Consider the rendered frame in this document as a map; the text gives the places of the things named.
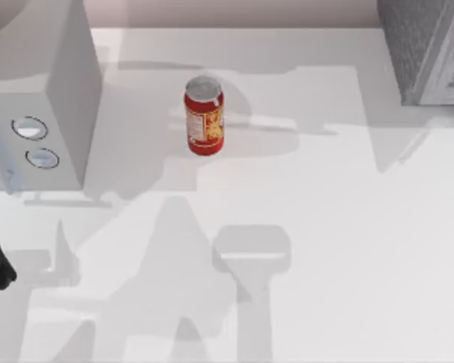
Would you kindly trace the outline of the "red and yellow can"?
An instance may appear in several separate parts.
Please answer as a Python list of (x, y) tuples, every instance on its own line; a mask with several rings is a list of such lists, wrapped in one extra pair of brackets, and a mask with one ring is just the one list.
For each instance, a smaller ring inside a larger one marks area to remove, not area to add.
[(210, 76), (190, 79), (185, 86), (184, 105), (187, 142), (190, 151), (211, 156), (222, 150), (224, 134), (224, 93)]

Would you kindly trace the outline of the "small round microwave knob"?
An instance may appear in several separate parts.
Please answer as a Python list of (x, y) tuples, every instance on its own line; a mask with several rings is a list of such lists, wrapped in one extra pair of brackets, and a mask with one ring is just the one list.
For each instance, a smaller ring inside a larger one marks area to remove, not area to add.
[(28, 150), (25, 157), (30, 165), (38, 169), (53, 169), (60, 163), (59, 156), (47, 148)]

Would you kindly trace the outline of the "large round microwave knob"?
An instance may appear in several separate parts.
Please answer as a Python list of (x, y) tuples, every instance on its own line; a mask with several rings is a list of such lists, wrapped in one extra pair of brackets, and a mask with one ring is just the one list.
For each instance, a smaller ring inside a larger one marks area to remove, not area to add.
[(48, 134), (47, 125), (34, 116), (13, 119), (11, 128), (16, 135), (32, 141), (41, 140)]

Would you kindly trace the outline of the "pale microwave oven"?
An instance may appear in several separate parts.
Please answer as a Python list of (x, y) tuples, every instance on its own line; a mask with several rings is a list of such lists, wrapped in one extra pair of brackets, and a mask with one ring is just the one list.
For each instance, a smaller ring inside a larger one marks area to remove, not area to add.
[[(0, 191), (75, 191), (83, 186), (101, 99), (101, 70), (83, 0), (0, 0)], [(16, 135), (34, 116), (48, 134)], [(38, 169), (28, 150), (60, 163)]]

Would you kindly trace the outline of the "grey cabinet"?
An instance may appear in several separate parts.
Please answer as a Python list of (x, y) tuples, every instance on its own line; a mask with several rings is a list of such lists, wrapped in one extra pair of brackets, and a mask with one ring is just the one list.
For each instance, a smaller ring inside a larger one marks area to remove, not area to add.
[(454, 106), (454, 0), (377, 0), (401, 102)]

